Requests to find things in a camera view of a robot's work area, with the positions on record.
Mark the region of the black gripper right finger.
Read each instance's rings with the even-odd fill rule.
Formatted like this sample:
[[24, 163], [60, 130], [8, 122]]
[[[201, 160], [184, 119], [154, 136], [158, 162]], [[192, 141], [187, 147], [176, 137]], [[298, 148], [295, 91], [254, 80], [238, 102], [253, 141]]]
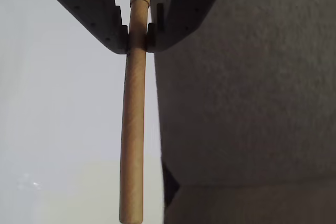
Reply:
[[196, 31], [216, 0], [151, 0], [148, 52], [162, 52]]

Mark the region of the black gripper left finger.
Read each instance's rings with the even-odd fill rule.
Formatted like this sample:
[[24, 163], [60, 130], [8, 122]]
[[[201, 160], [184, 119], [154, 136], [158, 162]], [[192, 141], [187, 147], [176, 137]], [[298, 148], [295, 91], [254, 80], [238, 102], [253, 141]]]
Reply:
[[128, 49], [128, 27], [115, 0], [57, 0], [96, 39], [115, 54]]

